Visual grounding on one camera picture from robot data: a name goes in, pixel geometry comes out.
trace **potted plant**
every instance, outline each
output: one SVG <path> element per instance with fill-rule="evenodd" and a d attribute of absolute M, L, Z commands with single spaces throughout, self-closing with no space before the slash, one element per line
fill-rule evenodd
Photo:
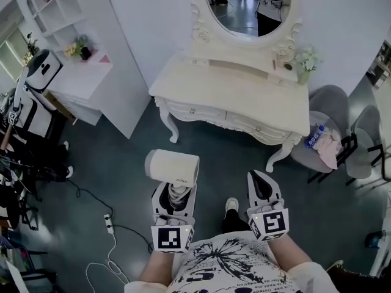
<path fill-rule="evenodd" d="M 86 35 L 80 35 L 75 39 L 75 42 L 71 45 L 68 45 L 64 53 L 68 57 L 80 56 L 82 60 L 88 60 L 91 56 L 91 52 L 88 49 L 87 45 L 88 38 Z"/>
<path fill-rule="evenodd" d="M 320 63 L 319 55 L 315 53 L 313 46 L 303 48 L 303 50 L 296 55 L 296 61 L 299 63 L 299 84 L 304 85 L 308 82 L 310 74 L 315 71 L 318 63 Z"/>

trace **sneaker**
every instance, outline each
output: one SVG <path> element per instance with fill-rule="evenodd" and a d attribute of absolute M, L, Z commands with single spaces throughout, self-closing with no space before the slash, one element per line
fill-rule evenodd
<path fill-rule="evenodd" d="M 225 214 L 230 209 L 234 209 L 236 212 L 239 210 L 239 202 L 236 198 L 228 198 L 227 202 L 225 202 Z"/>
<path fill-rule="evenodd" d="M 68 174 L 67 174 L 67 179 L 68 178 L 71 178 L 72 177 L 72 175 L 73 175 L 73 167 L 72 166 L 68 166 Z"/>
<path fill-rule="evenodd" d="M 328 272 L 331 268 L 342 268 L 343 266 L 343 260 L 339 260 L 339 261 L 336 261 L 335 263 L 333 263 L 333 265 L 331 265 L 329 268 L 326 269 L 326 272 Z"/>
<path fill-rule="evenodd" d="M 63 144 L 65 145 L 65 149 L 68 151 L 69 150 L 69 142 L 68 141 L 64 141 Z"/>

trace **white cylinder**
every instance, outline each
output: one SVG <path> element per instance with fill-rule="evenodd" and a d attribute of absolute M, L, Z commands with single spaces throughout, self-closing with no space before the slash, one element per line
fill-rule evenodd
<path fill-rule="evenodd" d="M 145 172 L 152 179 L 172 183 L 174 187 L 194 187 L 199 162 L 196 155 L 152 150 L 145 159 Z"/>

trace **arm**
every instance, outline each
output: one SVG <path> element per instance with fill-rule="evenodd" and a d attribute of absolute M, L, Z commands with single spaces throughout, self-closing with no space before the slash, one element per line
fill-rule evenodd
<path fill-rule="evenodd" d="M 160 283 L 168 286 L 172 282 L 172 263 L 174 254 L 153 251 L 142 271 L 139 281 Z"/>
<path fill-rule="evenodd" d="M 286 272 L 304 262 L 312 261 L 287 234 L 268 243 L 280 268 Z"/>
<path fill-rule="evenodd" d="M 10 139 L 11 132 L 12 132 L 12 125 L 8 125 L 7 132 L 5 133 L 4 138 L 2 139 L 2 142 L 1 142 L 1 145 L 0 145 L 0 150 L 1 151 L 4 151 L 5 148 L 7 148 L 7 144 L 8 144 L 8 141 Z"/>

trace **vanity table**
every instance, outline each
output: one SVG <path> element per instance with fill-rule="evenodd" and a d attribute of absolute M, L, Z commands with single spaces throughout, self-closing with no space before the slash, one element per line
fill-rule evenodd
<path fill-rule="evenodd" d="M 264 37 L 232 33 L 214 17 L 207 0 L 195 0 L 189 47 L 167 63 L 149 94 L 163 123 L 178 140 L 172 117 L 202 120 L 282 145 L 266 171 L 287 157 L 310 132 L 307 86 L 298 84 L 294 35 L 300 21 L 292 2 L 287 20 Z"/>

